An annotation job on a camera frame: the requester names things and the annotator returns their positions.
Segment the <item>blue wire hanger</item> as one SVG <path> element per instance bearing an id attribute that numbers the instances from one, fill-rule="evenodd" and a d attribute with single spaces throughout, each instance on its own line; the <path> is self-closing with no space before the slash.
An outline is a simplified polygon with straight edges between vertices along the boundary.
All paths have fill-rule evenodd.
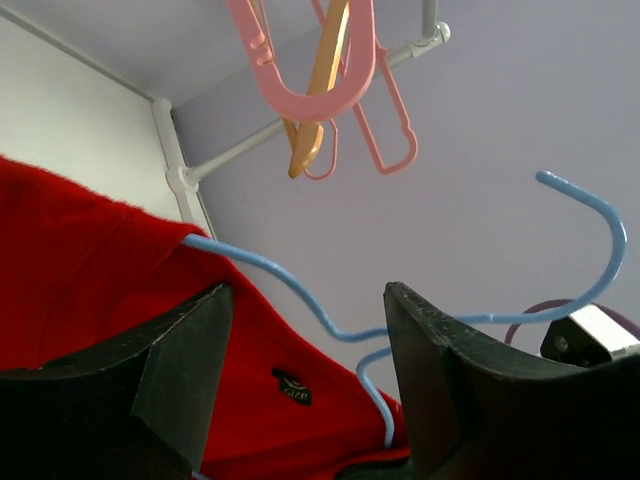
<path id="1" fill-rule="evenodd" d="M 596 211 L 608 225 L 612 238 L 612 249 L 609 261 L 599 279 L 585 293 L 575 300 L 557 307 L 553 310 L 546 310 L 538 313 L 522 313 L 522 314 L 498 314 L 498 313 L 479 313 L 470 315 L 461 315 L 457 319 L 466 324 L 530 324 L 538 322 L 547 322 L 559 320 L 569 314 L 582 309 L 591 304 L 598 296 L 600 296 L 613 281 L 617 278 L 624 256 L 627 250 L 627 233 L 623 221 L 617 210 L 608 202 L 600 197 L 584 190 L 578 185 L 567 181 L 566 179 L 550 172 L 538 171 L 535 179 L 559 193 L 589 207 Z M 360 332 L 349 333 L 340 328 L 329 317 L 325 309 L 313 296 L 313 294 L 289 271 L 272 260 L 261 256 L 257 253 L 241 249 L 239 247 L 213 240 L 198 234 L 189 234 L 183 240 L 182 244 L 196 250 L 218 254 L 232 260 L 237 260 L 255 266 L 289 287 L 311 310 L 318 322 L 328 333 L 328 335 L 343 343 L 360 343 L 378 337 L 387 337 L 388 329 L 385 327 L 362 330 Z M 384 422 L 385 434 L 383 445 L 390 448 L 395 433 L 395 422 L 392 411 L 381 393 L 372 383 L 366 369 L 375 361 L 385 358 L 391 354 L 389 347 L 374 351 L 363 357 L 357 364 L 356 375 L 363 389 L 371 398 L 379 411 Z"/>

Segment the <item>thick pink plastic hanger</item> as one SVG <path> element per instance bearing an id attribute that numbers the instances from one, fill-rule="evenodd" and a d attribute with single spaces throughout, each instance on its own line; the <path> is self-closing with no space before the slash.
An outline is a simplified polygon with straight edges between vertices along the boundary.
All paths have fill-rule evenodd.
<path id="1" fill-rule="evenodd" d="M 282 80 L 274 49 L 249 1 L 228 8 L 266 102 L 281 116 L 298 122 L 321 122 L 351 108 L 369 87 L 376 67 L 374 6 L 371 1 L 332 1 L 316 53 L 309 93 L 300 95 Z M 345 28 L 350 28 L 352 64 L 335 80 Z"/>

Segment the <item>wooden hanger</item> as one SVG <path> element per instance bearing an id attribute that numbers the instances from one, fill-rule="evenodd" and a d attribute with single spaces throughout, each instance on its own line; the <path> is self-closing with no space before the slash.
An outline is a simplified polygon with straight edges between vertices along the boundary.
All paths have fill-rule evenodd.
<path id="1" fill-rule="evenodd" d="M 348 20 L 348 1 L 330 1 L 307 89 L 308 95 L 320 95 L 335 86 Z M 282 119 L 282 123 L 291 147 L 288 175 L 294 179 L 303 174 L 315 160 L 322 146 L 324 128 L 315 122 L 296 125 L 286 118 Z"/>

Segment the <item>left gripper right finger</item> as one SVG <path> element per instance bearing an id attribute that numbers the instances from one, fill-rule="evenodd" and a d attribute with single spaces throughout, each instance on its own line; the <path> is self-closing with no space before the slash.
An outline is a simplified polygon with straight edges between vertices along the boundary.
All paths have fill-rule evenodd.
<path id="1" fill-rule="evenodd" d="M 384 292 L 420 479 L 635 479 L 639 359 L 589 369 L 508 346 L 401 282 Z"/>

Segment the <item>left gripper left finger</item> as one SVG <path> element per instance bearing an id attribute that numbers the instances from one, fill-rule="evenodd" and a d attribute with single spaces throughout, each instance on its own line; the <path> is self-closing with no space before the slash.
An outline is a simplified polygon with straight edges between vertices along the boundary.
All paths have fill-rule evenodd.
<path id="1" fill-rule="evenodd" d="M 188 479 L 199 470 L 233 321 L 218 284 L 37 369 L 1 374 L 5 479 Z"/>

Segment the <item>red t shirt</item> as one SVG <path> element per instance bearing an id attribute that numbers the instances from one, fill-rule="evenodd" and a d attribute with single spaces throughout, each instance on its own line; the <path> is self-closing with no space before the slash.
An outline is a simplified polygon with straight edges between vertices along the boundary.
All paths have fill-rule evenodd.
<path id="1" fill-rule="evenodd" d="M 403 469 L 401 406 L 389 402 L 395 433 L 385 448 L 384 422 L 356 375 L 299 336 L 229 259 L 183 245 L 194 232 L 3 159 L 1 374 L 40 368 L 226 284 L 233 321 L 192 476 L 389 479 Z"/>

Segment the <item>white clothes rack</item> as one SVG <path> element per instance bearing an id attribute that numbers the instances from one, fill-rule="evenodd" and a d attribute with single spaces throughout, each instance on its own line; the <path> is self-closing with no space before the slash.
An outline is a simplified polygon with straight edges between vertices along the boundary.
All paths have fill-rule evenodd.
<path id="1" fill-rule="evenodd" d="M 269 41 L 269 45 L 274 49 L 263 3 L 260 1 L 249 2 L 252 4 L 254 13 L 261 24 L 267 40 Z M 328 7 L 324 8 L 318 1 L 313 2 L 312 6 L 323 31 L 323 24 Z M 407 42 L 403 47 L 395 51 L 389 51 L 380 45 L 379 40 L 376 37 L 376 67 L 372 81 L 377 76 L 382 77 L 385 81 L 387 91 L 399 119 L 401 132 L 407 141 L 406 155 L 401 160 L 393 164 L 388 164 L 384 161 L 361 105 L 361 99 L 364 95 L 358 102 L 348 109 L 352 110 L 356 117 L 376 170 L 384 176 L 392 175 L 408 168 L 414 162 L 418 154 L 417 136 L 412 128 L 409 114 L 393 77 L 392 69 L 409 59 L 417 58 L 433 48 L 449 41 L 451 37 L 451 29 L 447 23 L 438 21 L 437 6 L 438 4 L 435 1 L 423 2 L 420 36 L 413 41 Z M 336 81 L 340 81 L 342 79 L 352 64 L 352 52 L 349 36 L 350 28 L 347 27 Z M 275 49 L 274 60 L 277 64 Z M 172 105 L 170 101 L 166 99 L 159 99 L 155 101 L 152 105 L 152 111 L 167 164 L 166 180 L 168 186 L 176 197 L 182 219 L 188 223 L 193 223 L 196 220 L 195 211 L 190 205 L 190 200 L 198 194 L 199 184 L 204 177 L 222 165 L 238 158 L 244 153 L 256 148 L 279 134 L 285 134 L 287 137 L 282 123 L 282 119 L 286 117 L 279 114 L 279 119 L 272 121 L 251 135 L 238 141 L 205 163 L 198 166 L 190 166 L 185 160 L 183 150 L 178 139 L 172 118 Z M 315 123 L 321 124 L 324 128 L 326 125 L 334 125 L 336 117 Z M 315 176 L 310 172 L 310 166 L 300 176 L 306 176 L 309 179 L 313 179 Z"/>

